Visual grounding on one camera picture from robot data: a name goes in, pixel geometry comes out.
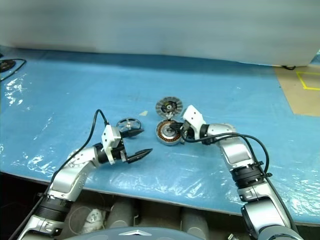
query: small wheel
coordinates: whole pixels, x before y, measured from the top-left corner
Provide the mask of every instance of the small wheel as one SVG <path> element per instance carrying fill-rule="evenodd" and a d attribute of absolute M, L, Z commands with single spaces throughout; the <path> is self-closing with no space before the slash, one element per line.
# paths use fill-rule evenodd
<path fill-rule="evenodd" d="M 131 129 L 141 129 L 141 122 L 133 117 L 127 117 L 118 121 L 116 127 L 122 133 Z"/>
<path fill-rule="evenodd" d="M 12 69 L 15 65 L 16 65 L 16 61 L 13 61 L 11 59 L 1 60 L 0 61 L 0 73 Z"/>
<path fill-rule="evenodd" d="M 171 119 L 182 112 L 183 104 L 175 96 L 166 96 L 159 100 L 155 105 L 156 113 L 166 119 Z"/>

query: copper coil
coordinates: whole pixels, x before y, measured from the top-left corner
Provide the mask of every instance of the copper coil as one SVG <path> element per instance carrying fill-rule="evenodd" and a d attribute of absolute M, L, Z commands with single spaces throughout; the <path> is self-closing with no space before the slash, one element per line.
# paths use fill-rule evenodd
<path fill-rule="evenodd" d="M 165 136 L 165 135 L 164 135 L 163 128 L 169 127 L 169 125 L 172 124 L 172 123 L 176 123 L 176 121 L 173 121 L 173 120 L 167 121 L 167 120 L 165 120 L 165 121 L 160 122 L 160 123 L 158 124 L 157 128 L 156 128 L 156 134 L 157 134 L 157 136 L 158 136 L 161 140 L 163 140 L 163 141 L 165 141 L 165 142 L 167 142 L 167 143 L 175 143 L 175 142 L 177 142 L 177 141 L 180 139 L 180 137 L 181 137 L 180 133 L 177 132 L 177 131 L 174 131 L 174 134 L 173 134 L 172 136 Z"/>

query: plastic wrap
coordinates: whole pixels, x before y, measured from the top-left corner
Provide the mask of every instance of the plastic wrap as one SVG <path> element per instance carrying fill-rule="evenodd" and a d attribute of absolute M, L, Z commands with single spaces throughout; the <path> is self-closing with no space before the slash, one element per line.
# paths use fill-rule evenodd
<path fill-rule="evenodd" d="M 2 172 L 48 182 L 87 139 L 100 108 L 112 125 L 125 117 L 142 122 L 145 132 L 125 140 L 128 154 L 153 151 L 133 164 L 103 165 L 86 188 L 239 214 L 243 203 L 216 146 L 157 141 L 162 118 L 155 104 L 177 96 L 207 123 L 230 123 L 259 138 L 270 154 L 271 180 L 293 219 L 320 223 L 320 118 L 291 112 L 271 67 L 167 56 L 1 52 L 28 61 L 1 82 Z M 100 142 L 103 129 L 99 119 L 90 144 Z"/>

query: white wall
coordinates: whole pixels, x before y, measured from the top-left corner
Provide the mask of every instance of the white wall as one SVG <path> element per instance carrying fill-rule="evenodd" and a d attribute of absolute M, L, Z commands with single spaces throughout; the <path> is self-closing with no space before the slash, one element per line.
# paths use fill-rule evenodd
<path fill-rule="evenodd" d="M 0 45 L 302 66 L 320 0 L 0 0 Z"/>

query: black cable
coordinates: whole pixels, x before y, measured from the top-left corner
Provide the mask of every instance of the black cable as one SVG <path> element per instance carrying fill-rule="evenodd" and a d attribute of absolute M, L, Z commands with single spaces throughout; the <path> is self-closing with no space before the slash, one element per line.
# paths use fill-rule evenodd
<path fill-rule="evenodd" d="M 251 155 L 252 155 L 252 158 L 253 160 L 257 163 L 258 160 L 256 158 L 256 155 L 254 153 L 254 150 L 250 144 L 250 142 L 247 140 L 247 138 L 249 139 L 253 139 L 255 140 L 263 149 L 264 153 L 265 153 L 265 168 L 264 168 L 264 177 L 266 179 L 266 181 L 269 183 L 271 189 L 273 190 L 274 194 L 276 195 L 276 197 L 279 199 L 279 202 L 280 204 L 282 205 L 284 211 L 285 211 L 285 214 L 287 215 L 287 218 L 290 222 L 290 225 L 291 225 L 291 228 L 292 230 L 294 230 L 297 234 L 299 234 L 299 231 L 298 231 L 298 228 L 289 212 L 289 210 L 287 209 L 287 206 L 285 205 L 285 203 L 283 202 L 281 196 L 279 195 L 279 193 L 277 192 L 275 186 L 272 184 L 272 182 L 270 181 L 270 179 L 268 178 L 268 176 L 266 175 L 267 171 L 268 171 L 268 168 L 269 168 L 269 163 L 270 163 L 270 159 L 269 159 L 269 154 L 268 154 L 268 151 L 267 151 L 267 148 L 265 147 L 265 145 L 259 140 L 257 139 L 256 137 L 254 136 L 251 136 L 251 135 L 247 135 L 247 134 L 239 134 L 237 132 L 232 132 L 232 133 L 221 133 L 221 134 L 216 134 L 216 135 L 211 135 L 211 136 L 206 136 L 206 137 L 202 137 L 200 139 L 186 139 L 184 137 L 184 134 L 181 133 L 181 137 L 184 141 L 186 141 L 187 143 L 197 143 L 197 142 L 202 142 L 204 140 L 208 140 L 208 139 L 214 139 L 214 138 L 217 138 L 217 137 L 221 137 L 221 138 L 218 138 L 218 139 L 215 139 L 212 143 L 217 143 L 219 141 L 222 141 L 222 140 L 225 140 L 225 139 L 229 139 L 229 138 L 233 138 L 234 136 L 237 136 L 237 137 L 240 137 L 242 139 L 244 139 L 244 141 L 246 142 L 246 144 L 248 145 L 248 148 L 251 152 Z"/>
<path fill-rule="evenodd" d="M 281 67 L 283 67 L 284 69 L 287 69 L 287 70 L 294 70 L 296 68 L 296 66 L 285 66 L 285 65 L 282 65 Z"/>
<path fill-rule="evenodd" d="M 16 61 L 16 60 L 19 60 L 19 61 L 22 61 L 21 65 L 18 66 L 14 71 L 12 71 L 9 75 L 3 77 L 3 78 L 0 78 L 0 82 L 6 80 L 7 78 L 11 77 L 13 74 L 15 74 L 16 72 L 19 71 L 20 68 L 22 68 L 23 65 L 26 64 L 27 60 L 25 59 L 22 59 L 22 58 L 12 58 L 12 59 L 3 59 L 3 60 L 0 60 L 1 61 L 4 61 L 4 60 L 13 60 L 13 61 Z"/>
<path fill-rule="evenodd" d="M 44 199 L 44 196 L 42 195 L 40 197 L 40 199 L 36 202 L 36 204 L 33 206 L 33 208 L 31 209 L 31 211 L 28 213 L 28 215 L 24 218 L 24 220 L 20 223 L 20 225 L 17 227 L 17 229 L 12 233 L 12 235 L 9 237 L 8 240 L 13 240 L 14 237 L 20 232 L 20 229 L 23 228 L 27 221 L 30 219 L 30 217 L 32 216 L 32 214 L 35 212 L 35 210 L 37 209 L 37 207 L 40 205 L 40 203 L 42 202 L 42 200 Z"/>
<path fill-rule="evenodd" d="M 38 202 L 34 205 L 34 207 L 31 209 L 31 211 L 28 213 L 28 215 L 24 218 L 24 220 L 23 220 L 22 223 L 18 226 L 18 228 L 13 232 L 13 234 L 10 236 L 9 240 L 13 240 L 14 237 L 20 232 L 21 228 L 22 228 L 23 226 L 25 226 L 25 224 L 27 223 L 27 221 L 29 220 L 29 218 L 32 216 L 32 214 L 35 212 L 35 210 L 37 209 L 37 207 L 39 206 L 39 204 L 40 204 L 41 201 L 43 200 L 44 196 L 47 195 L 47 193 L 48 193 L 48 191 L 49 191 L 49 188 L 50 188 L 51 184 L 53 183 L 53 181 L 55 180 L 55 177 L 56 177 L 56 175 L 58 174 L 58 172 L 59 172 L 61 169 L 63 169 L 63 168 L 65 167 L 65 165 L 66 165 L 75 155 L 77 155 L 81 150 L 83 150 L 83 149 L 88 145 L 88 143 L 90 142 L 90 140 L 91 140 L 91 138 L 92 138 L 92 135 L 94 134 L 94 130 L 95 130 L 95 127 L 96 127 L 96 121 L 97 121 L 98 113 L 100 113 L 101 116 L 102 116 L 102 118 L 103 118 L 104 126 L 106 126 L 106 125 L 109 124 L 109 122 L 108 122 L 108 120 L 106 119 L 104 113 L 103 113 L 100 109 L 97 109 L 97 110 L 95 111 L 95 113 L 94 113 L 91 130 L 90 130 L 89 136 L 88 136 L 87 140 L 85 141 L 85 143 L 84 143 L 77 151 L 75 151 L 70 157 L 68 157 L 68 159 L 59 167 L 59 169 L 54 172 L 54 174 L 52 175 L 52 178 L 51 178 L 51 181 L 50 181 L 48 187 L 47 187 L 46 190 L 44 191 L 44 194 L 40 197 L 40 199 L 38 200 Z"/>
<path fill-rule="evenodd" d="M 199 138 L 199 139 L 186 139 L 184 137 L 184 134 L 181 133 L 181 136 L 182 136 L 182 139 L 184 141 L 186 141 L 187 143 L 197 143 L 197 142 L 202 142 L 202 141 L 205 141 L 205 140 L 209 140 L 209 139 L 215 139 L 217 137 L 222 137 L 222 138 L 218 138 L 218 139 L 215 139 L 212 143 L 217 143 L 221 140 L 224 140 L 224 139 L 229 139 L 229 138 L 233 138 L 233 137 L 240 137 L 242 138 L 245 143 L 247 144 L 249 150 L 250 150 L 250 153 L 252 155 L 252 158 L 254 159 L 254 161 L 258 161 L 257 160 L 257 157 L 255 155 L 255 152 L 250 144 L 250 142 L 248 141 L 247 138 L 249 139 L 253 139 L 255 140 L 263 149 L 264 151 L 264 154 L 265 154 L 265 168 L 263 170 L 263 172 L 266 174 L 268 172 L 268 169 L 269 169 L 269 154 L 268 154 L 268 151 L 267 151 L 267 148 L 265 147 L 265 145 L 259 140 L 257 139 L 256 137 L 254 136 L 251 136 L 251 135 L 243 135 L 243 134 L 240 134 L 240 133 L 237 133 L 237 132 L 230 132 L 230 133 L 220 133 L 220 134 L 216 134 L 216 135 L 211 135 L 211 136 L 205 136 L 205 137 L 202 137 L 202 138 Z"/>
<path fill-rule="evenodd" d="M 103 118 L 103 121 L 104 121 L 104 126 L 108 125 L 109 122 L 108 120 L 106 119 L 104 113 L 100 110 L 100 109 L 97 109 L 94 113 L 94 116 L 93 116 L 93 120 L 92 120 L 92 126 L 91 126 L 91 130 L 90 130 L 90 133 L 89 133 L 89 136 L 87 138 L 87 140 L 85 141 L 85 143 L 77 150 L 75 151 L 60 167 L 57 171 L 54 172 L 54 174 L 52 175 L 52 178 L 51 178 L 51 181 L 49 183 L 49 187 L 50 185 L 53 183 L 53 181 L 55 180 L 55 177 L 56 175 L 58 174 L 58 172 L 63 169 L 65 167 L 65 165 L 75 156 L 77 155 L 80 151 L 82 151 L 87 145 L 88 143 L 90 142 L 91 140 L 91 137 L 92 135 L 94 134 L 94 130 L 95 130 L 95 127 L 96 127 L 96 121 L 97 121 L 97 116 L 98 116 L 98 113 L 101 114 L 102 118 Z"/>

